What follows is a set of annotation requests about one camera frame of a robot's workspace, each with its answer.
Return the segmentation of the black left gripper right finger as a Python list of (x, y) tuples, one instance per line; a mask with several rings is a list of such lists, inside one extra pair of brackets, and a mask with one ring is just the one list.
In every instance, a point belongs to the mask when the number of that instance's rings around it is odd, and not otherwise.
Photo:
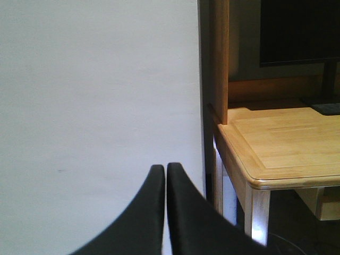
[(268, 254), (205, 200), (180, 163), (167, 165), (167, 217), (173, 254)]

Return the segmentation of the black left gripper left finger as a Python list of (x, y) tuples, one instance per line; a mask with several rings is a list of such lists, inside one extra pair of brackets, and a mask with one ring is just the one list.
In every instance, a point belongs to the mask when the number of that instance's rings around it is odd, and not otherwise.
[(164, 167), (153, 165), (119, 217), (73, 254), (161, 254), (164, 210)]

